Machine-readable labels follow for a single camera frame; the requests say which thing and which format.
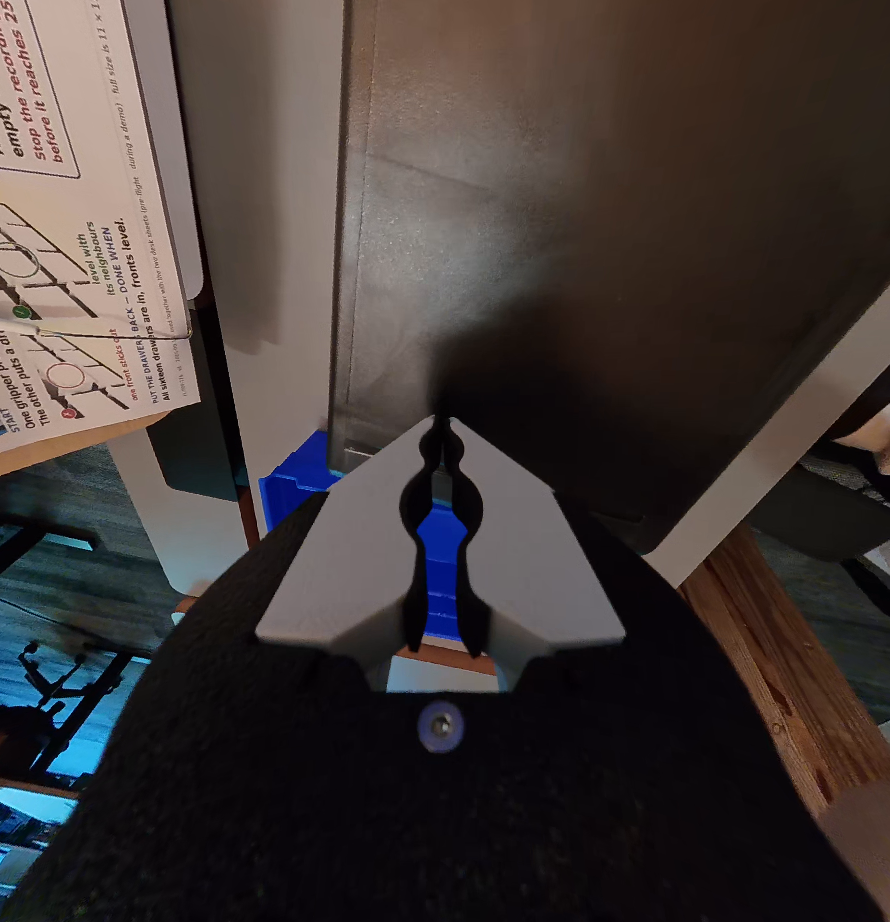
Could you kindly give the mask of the white instruction sheet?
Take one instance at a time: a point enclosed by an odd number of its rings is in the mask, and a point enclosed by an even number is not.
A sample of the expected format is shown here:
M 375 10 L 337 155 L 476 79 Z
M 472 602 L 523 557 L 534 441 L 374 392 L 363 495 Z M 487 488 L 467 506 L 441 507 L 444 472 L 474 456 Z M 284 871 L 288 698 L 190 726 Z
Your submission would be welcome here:
M 0 456 L 200 399 L 128 19 L 0 1 Z

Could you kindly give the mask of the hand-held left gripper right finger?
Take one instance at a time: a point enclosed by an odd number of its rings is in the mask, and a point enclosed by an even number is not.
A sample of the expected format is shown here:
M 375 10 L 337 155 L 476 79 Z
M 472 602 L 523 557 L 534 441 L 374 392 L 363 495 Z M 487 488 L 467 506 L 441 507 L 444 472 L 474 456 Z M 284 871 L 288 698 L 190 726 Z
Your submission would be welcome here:
M 469 653 L 501 688 L 531 660 L 623 642 L 625 629 L 551 490 L 455 418 L 444 436 L 458 548 L 456 610 Z

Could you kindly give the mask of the black tripod stand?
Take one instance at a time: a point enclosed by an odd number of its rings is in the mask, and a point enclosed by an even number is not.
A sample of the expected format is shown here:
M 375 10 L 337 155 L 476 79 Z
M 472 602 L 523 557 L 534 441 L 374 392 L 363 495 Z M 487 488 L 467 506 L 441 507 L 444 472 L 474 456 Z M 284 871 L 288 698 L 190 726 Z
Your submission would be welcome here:
M 37 704 L 0 704 L 1 778 L 33 781 L 47 775 L 98 704 L 120 686 L 126 666 L 136 657 L 127 649 L 109 649 L 112 660 L 98 678 L 73 688 L 68 682 L 87 656 L 77 654 L 72 668 L 58 679 L 48 679 L 35 660 L 38 649 L 32 641 L 18 656 L 26 681 L 37 692 Z

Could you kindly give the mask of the black drawer cabinet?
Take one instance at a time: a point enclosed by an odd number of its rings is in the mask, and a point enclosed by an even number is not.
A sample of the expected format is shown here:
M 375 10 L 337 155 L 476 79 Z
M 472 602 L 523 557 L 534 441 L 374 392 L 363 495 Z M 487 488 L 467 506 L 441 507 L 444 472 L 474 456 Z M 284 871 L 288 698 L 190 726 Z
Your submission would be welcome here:
M 890 284 L 890 2 L 346 2 L 329 464 L 449 411 L 642 554 Z

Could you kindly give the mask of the deep blue bin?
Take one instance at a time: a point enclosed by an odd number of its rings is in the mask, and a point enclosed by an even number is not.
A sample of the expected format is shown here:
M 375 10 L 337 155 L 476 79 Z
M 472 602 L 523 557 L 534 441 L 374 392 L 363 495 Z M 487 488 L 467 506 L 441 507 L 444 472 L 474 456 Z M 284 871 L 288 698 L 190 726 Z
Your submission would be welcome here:
M 313 432 L 270 474 L 258 482 L 267 530 L 274 529 L 310 495 L 329 490 L 344 474 L 327 465 L 328 434 Z M 433 479 L 432 510 L 419 526 L 427 555 L 425 634 L 458 642 L 458 551 L 467 531 L 451 507 L 451 477 L 443 466 Z

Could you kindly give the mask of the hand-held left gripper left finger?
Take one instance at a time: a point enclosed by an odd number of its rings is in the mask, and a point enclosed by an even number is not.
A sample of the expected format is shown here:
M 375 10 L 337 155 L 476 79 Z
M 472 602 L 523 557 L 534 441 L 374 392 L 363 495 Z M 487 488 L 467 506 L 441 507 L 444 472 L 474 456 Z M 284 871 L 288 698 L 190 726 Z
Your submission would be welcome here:
M 431 416 L 345 475 L 317 517 L 256 627 L 263 643 L 353 659 L 370 672 L 421 645 L 439 420 Z

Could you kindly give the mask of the person's leg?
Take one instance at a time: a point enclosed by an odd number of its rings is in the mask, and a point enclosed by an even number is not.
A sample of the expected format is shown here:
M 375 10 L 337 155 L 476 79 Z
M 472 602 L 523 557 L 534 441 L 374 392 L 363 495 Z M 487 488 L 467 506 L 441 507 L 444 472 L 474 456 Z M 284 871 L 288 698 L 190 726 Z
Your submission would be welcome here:
M 890 780 L 839 793 L 818 824 L 890 921 Z

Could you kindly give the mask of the wooden beam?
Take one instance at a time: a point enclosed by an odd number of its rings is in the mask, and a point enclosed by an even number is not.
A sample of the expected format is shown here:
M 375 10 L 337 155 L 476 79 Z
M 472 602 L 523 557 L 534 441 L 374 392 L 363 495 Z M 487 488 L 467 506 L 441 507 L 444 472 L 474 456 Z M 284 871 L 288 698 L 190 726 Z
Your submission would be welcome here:
M 890 781 L 890 744 L 739 524 L 679 592 L 746 686 L 809 812 Z

